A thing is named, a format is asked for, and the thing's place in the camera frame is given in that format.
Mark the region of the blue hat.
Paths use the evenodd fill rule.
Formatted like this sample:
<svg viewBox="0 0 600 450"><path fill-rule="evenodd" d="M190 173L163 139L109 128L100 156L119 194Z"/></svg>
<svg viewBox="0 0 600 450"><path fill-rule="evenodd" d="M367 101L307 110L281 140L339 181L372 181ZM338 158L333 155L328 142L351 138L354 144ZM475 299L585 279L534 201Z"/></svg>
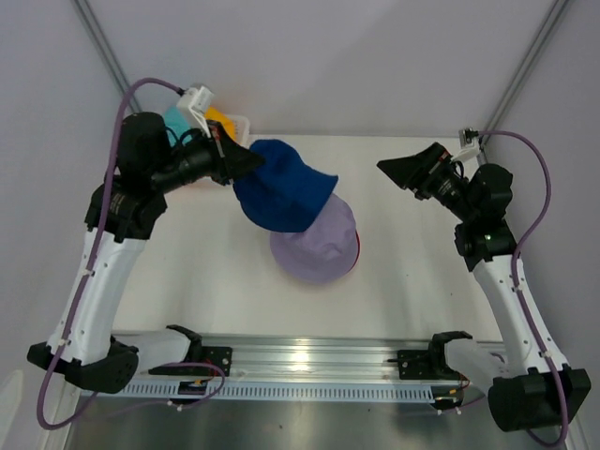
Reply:
<svg viewBox="0 0 600 450"><path fill-rule="evenodd" d="M246 217L270 232L304 232L323 210L338 177L310 167L281 140L257 140L249 150L264 164L233 183Z"/></svg>

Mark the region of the teal hat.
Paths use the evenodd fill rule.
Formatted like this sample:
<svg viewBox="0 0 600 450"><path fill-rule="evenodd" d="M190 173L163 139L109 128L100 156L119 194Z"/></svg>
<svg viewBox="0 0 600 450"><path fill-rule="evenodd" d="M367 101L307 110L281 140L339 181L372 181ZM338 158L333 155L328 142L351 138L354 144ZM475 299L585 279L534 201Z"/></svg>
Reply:
<svg viewBox="0 0 600 450"><path fill-rule="evenodd" d="M170 128L177 138L180 138L190 129L187 119L175 106L168 108L164 114L162 114L162 117L166 127Z"/></svg>

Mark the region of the red hat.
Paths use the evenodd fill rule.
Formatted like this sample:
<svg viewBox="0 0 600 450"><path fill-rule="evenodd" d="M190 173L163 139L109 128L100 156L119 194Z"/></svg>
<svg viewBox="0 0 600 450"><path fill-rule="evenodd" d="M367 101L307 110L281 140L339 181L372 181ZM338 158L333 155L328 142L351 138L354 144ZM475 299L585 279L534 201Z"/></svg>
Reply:
<svg viewBox="0 0 600 450"><path fill-rule="evenodd" d="M354 269L354 267L357 265L360 255L361 255L361 240L360 240L360 235L358 233L358 231L355 231L355 244L356 244L356 254L355 254L355 259L354 262L352 264L351 267L351 271Z"/></svg>

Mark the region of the lavender hat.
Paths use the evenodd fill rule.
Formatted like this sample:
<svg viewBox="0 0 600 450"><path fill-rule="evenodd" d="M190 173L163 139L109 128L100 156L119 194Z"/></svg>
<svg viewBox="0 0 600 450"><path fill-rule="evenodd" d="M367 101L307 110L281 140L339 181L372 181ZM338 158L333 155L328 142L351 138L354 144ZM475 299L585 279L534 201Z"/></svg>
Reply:
<svg viewBox="0 0 600 450"><path fill-rule="evenodd" d="M353 265L356 222L351 207L332 194L303 232L271 232L270 250L289 276L311 284L344 277Z"/></svg>

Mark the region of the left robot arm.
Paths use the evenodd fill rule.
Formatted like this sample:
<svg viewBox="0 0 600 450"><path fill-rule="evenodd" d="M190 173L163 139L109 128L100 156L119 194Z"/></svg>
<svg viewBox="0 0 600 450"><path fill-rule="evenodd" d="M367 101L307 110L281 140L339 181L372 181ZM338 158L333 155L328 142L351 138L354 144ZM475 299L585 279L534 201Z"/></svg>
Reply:
<svg viewBox="0 0 600 450"><path fill-rule="evenodd" d="M33 365L58 373L82 390L121 392L140 372L209 375L203 338L182 325L123 342L113 322L129 275L166 212L168 193L201 178L226 186L265 160L236 143L215 121L190 129L172 144L163 117L127 116L116 150L118 173L92 195L85 215L82 278L61 322L45 342L30 347Z"/></svg>

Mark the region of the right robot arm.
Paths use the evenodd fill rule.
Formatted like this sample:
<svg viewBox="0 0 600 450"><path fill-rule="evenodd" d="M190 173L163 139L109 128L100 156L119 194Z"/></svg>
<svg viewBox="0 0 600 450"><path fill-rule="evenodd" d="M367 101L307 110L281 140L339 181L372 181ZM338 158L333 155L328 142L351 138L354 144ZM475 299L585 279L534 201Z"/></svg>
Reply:
<svg viewBox="0 0 600 450"><path fill-rule="evenodd" d="M585 369L570 366L533 300L521 244L504 218L513 197L513 175L486 163L466 177L438 142L377 166L416 199L435 199L458 218L457 252L482 288L502 336L505 360L465 332L437 334L429 343L428 370L440 379L465 376L487 397L492 418L503 431L567 430L592 384Z"/></svg>

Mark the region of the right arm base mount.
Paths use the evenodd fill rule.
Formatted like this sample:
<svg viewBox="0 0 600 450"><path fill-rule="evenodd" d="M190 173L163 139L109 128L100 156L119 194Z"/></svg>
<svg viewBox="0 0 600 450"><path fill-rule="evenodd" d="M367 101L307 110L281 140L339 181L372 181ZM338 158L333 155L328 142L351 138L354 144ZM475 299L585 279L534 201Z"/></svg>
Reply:
<svg viewBox="0 0 600 450"><path fill-rule="evenodd" d="M459 381L457 371L447 366L443 356L429 350L399 350L387 363L397 367L404 381Z"/></svg>

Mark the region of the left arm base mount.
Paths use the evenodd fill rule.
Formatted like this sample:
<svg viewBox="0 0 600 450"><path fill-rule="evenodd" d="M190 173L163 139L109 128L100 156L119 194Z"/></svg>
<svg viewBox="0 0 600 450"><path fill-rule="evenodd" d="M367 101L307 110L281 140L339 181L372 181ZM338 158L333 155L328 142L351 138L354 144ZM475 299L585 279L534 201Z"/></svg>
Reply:
<svg viewBox="0 0 600 450"><path fill-rule="evenodd" d="M151 375L178 377L219 377L220 371L230 375L233 362L232 347L204 346L196 353L190 353L182 363L155 367L148 370Z"/></svg>

